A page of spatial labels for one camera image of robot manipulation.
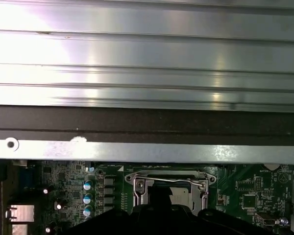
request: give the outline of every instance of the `metal panel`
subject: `metal panel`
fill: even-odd
[[[294,112],[294,0],[0,0],[0,104]]]
[[[0,141],[0,159],[141,163],[294,164],[294,146],[234,146],[72,141]]]
[[[6,14],[12,17],[6,20]],[[0,4],[0,30],[181,35],[294,41],[294,15],[278,11],[100,2]]]

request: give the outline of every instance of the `electronic component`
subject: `electronic component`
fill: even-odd
[[[50,192],[52,192],[54,190],[55,190],[55,187],[53,185],[50,185],[50,186],[43,189],[43,193],[48,194],[48,193],[50,193]]]
[[[197,215],[207,208],[209,185],[216,182],[216,177],[195,170],[140,170],[126,175],[125,180],[133,185],[135,206],[148,204],[150,193],[162,188],[174,203],[188,206]]]
[[[104,192],[105,195],[111,195],[114,192],[114,189],[113,188],[105,188],[105,189],[102,189],[102,190],[103,190],[103,192]]]
[[[57,224],[53,221],[50,224],[48,224],[45,228],[45,232],[49,235],[53,235],[56,233],[56,226]]]
[[[279,220],[277,220],[273,215],[261,212],[255,213],[255,220],[258,226],[271,231],[273,230],[273,226],[279,224]]]
[[[114,179],[113,178],[104,178],[104,186],[113,186]]]
[[[103,201],[104,201],[104,204],[105,204],[105,205],[106,205],[106,204],[113,204],[113,202],[114,202],[114,197],[104,197]]]
[[[84,216],[90,216],[92,214],[92,211],[93,211],[93,207],[88,205],[84,208],[83,210],[83,215]]]
[[[55,202],[55,208],[57,210],[61,210],[61,209],[63,209],[67,205],[67,203],[68,203],[67,200],[63,200],[63,199],[57,200]]]
[[[104,208],[103,208],[103,211],[104,211],[104,212],[107,212],[107,211],[112,210],[112,209],[113,209],[112,206],[107,206],[107,207],[104,207]]]
[[[256,207],[256,195],[243,195],[242,208],[243,209],[254,209]]]
[[[85,196],[84,196],[84,199],[83,199],[83,202],[85,204],[89,204],[93,199],[93,195],[91,193],[87,193]]]
[[[86,191],[88,191],[88,190],[90,190],[90,189],[92,188],[92,186],[93,186],[93,181],[91,181],[91,180],[87,180],[87,181],[84,183],[83,188],[84,188]]]

